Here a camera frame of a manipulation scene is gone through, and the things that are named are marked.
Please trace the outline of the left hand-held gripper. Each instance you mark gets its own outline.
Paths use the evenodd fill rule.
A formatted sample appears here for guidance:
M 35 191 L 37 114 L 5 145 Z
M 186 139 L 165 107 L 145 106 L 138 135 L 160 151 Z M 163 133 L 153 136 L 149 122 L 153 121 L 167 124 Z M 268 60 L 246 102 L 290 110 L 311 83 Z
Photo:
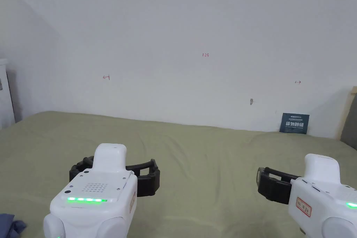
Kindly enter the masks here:
M 69 171 L 69 183 L 50 203 L 46 238 L 125 238 L 137 197 L 155 195 L 160 169 L 154 159 L 126 166 L 123 144 L 100 144 Z

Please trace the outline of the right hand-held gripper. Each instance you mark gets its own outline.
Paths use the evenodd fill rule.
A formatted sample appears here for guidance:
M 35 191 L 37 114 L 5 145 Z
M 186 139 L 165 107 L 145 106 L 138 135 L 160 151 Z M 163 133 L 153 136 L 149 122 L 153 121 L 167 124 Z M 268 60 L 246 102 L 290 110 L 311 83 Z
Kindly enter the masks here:
M 258 193 L 288 204 L 288 213 L 307 238 L 355 238 L 357 190 L 341 183 L 339 163 L 307 154 L 303 177 L 259 167 Z

